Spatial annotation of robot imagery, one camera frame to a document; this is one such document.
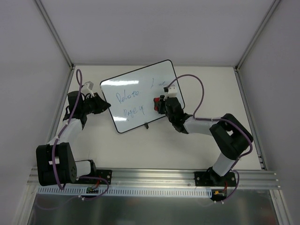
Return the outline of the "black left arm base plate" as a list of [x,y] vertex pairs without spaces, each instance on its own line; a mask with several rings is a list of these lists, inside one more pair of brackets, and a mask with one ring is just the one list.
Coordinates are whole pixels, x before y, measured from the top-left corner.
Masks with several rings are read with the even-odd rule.
[[88,175],[85,175],[87,178],[80,177],[75,183],[76,184],[87,184],[87,185],[95,185],[95,184],[106,184],[103,180],[94,179],[94,177],[102,178],[106,180],[109,184],[111,184],[113,171],[108,169],[97,169],[95,172],[91,172]]

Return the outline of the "white whiteboard black frame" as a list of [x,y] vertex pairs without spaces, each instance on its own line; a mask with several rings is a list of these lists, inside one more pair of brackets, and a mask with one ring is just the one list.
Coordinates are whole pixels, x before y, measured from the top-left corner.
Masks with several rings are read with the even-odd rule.
[[141,127],[164,115],[154,110],[154,98],[165,94],[164,87],[172,84],[182,107],[185,102],[181,93],[173,63],[164,60],[101,81],[100,88],[118,133]]

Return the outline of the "red whiteboard eraser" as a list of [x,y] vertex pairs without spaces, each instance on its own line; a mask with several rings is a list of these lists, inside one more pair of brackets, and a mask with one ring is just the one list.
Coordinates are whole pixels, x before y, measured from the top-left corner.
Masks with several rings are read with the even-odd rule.
[[154,110],[156,112],[158,112],[159,111],[159,106],[160,106],[160,98],[159,97],[155,97],[153,99],[153,101],[154,101]]

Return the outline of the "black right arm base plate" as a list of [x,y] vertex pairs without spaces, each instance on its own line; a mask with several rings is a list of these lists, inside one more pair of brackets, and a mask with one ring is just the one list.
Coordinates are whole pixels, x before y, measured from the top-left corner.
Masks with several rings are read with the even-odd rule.
[[234,172],[219,176],[209,171],[196,171],[194,172],[194,180],[196,187],[225,187],[226,184],[229,187],[234,187],[237,184]]

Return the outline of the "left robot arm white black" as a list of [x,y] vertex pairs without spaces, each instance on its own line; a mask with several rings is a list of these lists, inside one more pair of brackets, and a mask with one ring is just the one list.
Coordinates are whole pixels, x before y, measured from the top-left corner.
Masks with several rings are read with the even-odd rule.
[[75,161],[71,146],[84,129],[89,114],[100,114],[111,105],[98,93],[68,93],[63,124],[58,134],[36,149],[37,174],[41,186],[58,185],[64,188],[82,177],[87,183],[96,181],[97,169],[93,160]]

